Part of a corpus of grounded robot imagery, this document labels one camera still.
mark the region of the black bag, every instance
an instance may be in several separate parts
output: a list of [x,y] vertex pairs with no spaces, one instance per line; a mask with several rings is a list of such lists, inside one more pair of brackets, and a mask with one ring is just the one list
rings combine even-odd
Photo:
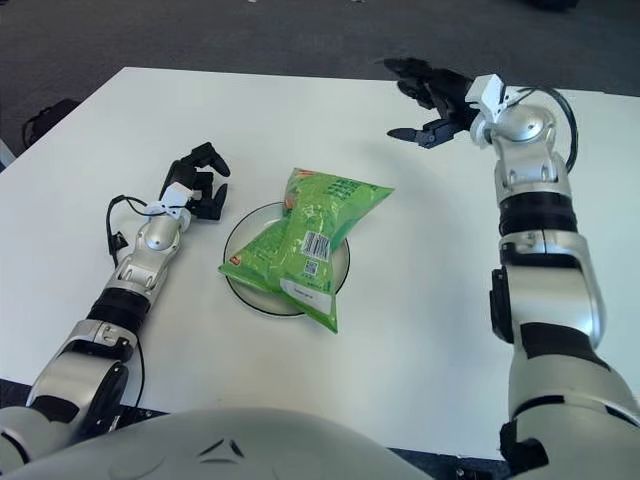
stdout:
[[51,107],[40,110],[40,113],[31,117],[22,125],[22,143],[27,149],[36,143],[42,136],[55,127],[60,120],[69,115],[80,102],[65,98]]
[[529,0],[536,7],[543,10],[556,10],[562,11],[567,8],[575,8],[578,5],[578,0]]

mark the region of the white table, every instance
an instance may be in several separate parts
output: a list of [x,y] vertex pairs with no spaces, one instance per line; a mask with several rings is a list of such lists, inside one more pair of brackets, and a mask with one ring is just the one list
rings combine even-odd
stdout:
[[[599,353],[637,394],[640,99],[567,95],[575,207],[610,320]],[[170,162],[211,140],[232,169],[227,205],[184,236],[145,324],[142,404],[293,409],[389,447],[499,458],[511,348],[489,321],[495,155],[464,134],[429,151],[385,135],[433,118],[391,82],[125,68],[0,175],[0,377],[33,382],[85,318],[112,271],[109,199],[156,198]],[[216,271],[236,223],[281,199],[295,166],[396,188],[349,236],[338,335],[259,315]],[[129,239],[140,221],[113,217]]]

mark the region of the barcode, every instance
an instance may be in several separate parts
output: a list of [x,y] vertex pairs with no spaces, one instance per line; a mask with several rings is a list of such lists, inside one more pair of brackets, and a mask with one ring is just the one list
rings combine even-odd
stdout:
[[329,239],[319,233],[307,232],[300,253],[307,257],[329,261]]
[[317,272],[318,272],[318,262],[307,260],[307,263],[304,266],[304,273],[308,273],[309,275],[313,275],[315,277]]

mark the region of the white label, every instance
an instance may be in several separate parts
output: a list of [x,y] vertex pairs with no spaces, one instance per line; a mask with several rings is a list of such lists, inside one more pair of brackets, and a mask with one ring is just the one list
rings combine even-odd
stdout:
[[292,282],[291,280],[280,279],[280,288],[288,295],[305,305],[315,308],[320,313],[329,315],[331,313],[331,295],[317,292],[308,287]]

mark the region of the white mounting bracket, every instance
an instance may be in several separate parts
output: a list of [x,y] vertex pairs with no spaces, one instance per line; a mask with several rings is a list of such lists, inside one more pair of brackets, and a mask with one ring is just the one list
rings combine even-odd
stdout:
[[498,117],[517,97],[518,91],[513,87],[505,87],[498,75],[476,77],[465,96],[469,106],[480,111],[469,129],[473,143],[480,147],[489,144],[485,130],[498,123]]
[[146,206],[144,213],[154,216],[158,213],[166,213],[171,218],[180,220],[182,231],[185,231],[191,223],[191,213],[184,207],[191,197],[193,197],[193,190],[185,187],[180,182],[174,182],[165,189],[160,200],[151,202]]

